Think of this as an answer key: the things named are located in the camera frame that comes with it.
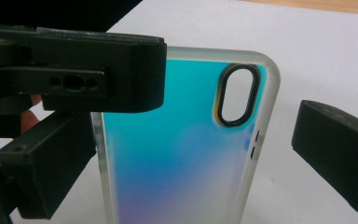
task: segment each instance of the camera cutout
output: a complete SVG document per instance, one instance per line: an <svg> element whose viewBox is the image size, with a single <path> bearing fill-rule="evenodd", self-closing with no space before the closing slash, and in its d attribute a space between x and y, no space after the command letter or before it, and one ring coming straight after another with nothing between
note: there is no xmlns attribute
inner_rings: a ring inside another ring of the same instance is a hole
<svg viewBox="0 0 358 224"><path fill-rule="evenodd" d="M253 113L260 84L255 65L234 63L222 73L216 97L217 120L224 126L242 125Z"/></svg>

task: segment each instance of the clear phone case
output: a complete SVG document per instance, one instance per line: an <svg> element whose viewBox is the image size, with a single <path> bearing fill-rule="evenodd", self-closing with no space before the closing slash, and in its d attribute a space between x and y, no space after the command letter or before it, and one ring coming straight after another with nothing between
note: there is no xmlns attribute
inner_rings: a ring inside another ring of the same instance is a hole
<svg viewBox="0 0 358 224"><path fill-rule="evenodd" d="M162 107L93 114L108 223L239 224L279 84L263 54L169 47Z"/></svg>

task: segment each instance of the white surface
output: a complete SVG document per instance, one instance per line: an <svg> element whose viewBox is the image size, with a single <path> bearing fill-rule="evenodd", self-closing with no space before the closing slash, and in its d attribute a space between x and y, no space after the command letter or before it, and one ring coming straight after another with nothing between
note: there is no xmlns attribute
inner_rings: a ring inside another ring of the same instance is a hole
<svg viewBox="0 0 358 224"><path fill-rule="evenodd" d="M242 223L358 223L358 213L291 147L301 100L358 117L358 15L228 0L144 0L110 32L268 55L282 82ZM94 158L47 223L104 223L102 198ZM44 223L16 213L13 220Z"/></svg>

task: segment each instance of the iridescent phone back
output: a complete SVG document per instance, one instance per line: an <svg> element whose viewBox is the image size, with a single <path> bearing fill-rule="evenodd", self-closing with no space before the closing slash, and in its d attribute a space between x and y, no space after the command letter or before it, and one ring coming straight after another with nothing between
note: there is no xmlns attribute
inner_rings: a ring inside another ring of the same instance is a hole
<svg viewBox="0 0 358 224"><path fill-rule="evenodd" d="M168 57L162 107L103 113L99 155L109 222L240 223L279 87L278 69L249 51L169 48ZM253 98L246 98L252 102L241 122L220 114L233 65L254 75Z"/></svg>

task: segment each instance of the black holder arm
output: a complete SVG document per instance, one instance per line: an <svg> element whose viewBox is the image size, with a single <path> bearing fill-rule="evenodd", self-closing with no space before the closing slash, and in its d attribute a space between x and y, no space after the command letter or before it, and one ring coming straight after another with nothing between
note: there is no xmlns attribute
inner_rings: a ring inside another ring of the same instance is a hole
<svg viewBox="0 0 358 224"><path fill-rule="evenodd" d="M358 118L331 105L302 101L292 146L358 211Z"/></svg>
<svg viewBox="0 0 358 224"><path fill-rule="evenodd" d="M0 223L51 218L95 151L90 112L163 104L167 46L159 37L0 25ZM40 94L55 112L26 133L20 113Z"/></svg>

